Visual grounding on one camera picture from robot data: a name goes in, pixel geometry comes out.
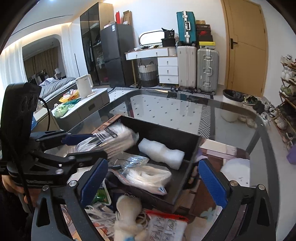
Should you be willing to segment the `person's left hand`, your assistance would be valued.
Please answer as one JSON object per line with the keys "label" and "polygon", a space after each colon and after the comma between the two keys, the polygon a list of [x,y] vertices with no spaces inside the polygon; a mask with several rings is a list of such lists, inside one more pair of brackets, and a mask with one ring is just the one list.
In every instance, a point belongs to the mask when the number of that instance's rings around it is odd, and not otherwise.
{"label": "person's left hand", "polygon": [[[14,193],[16,195],[25,193],[24,188],[16,185],[15,182],[12,180],[11,176],[2,175],[1,179],[2,179],[4,188],[8,192]],[[36,207],[36,203],[37,203],[39,194],[41,193],[41,189],[29,189],[29,193],[30,193],[32,205]]]}

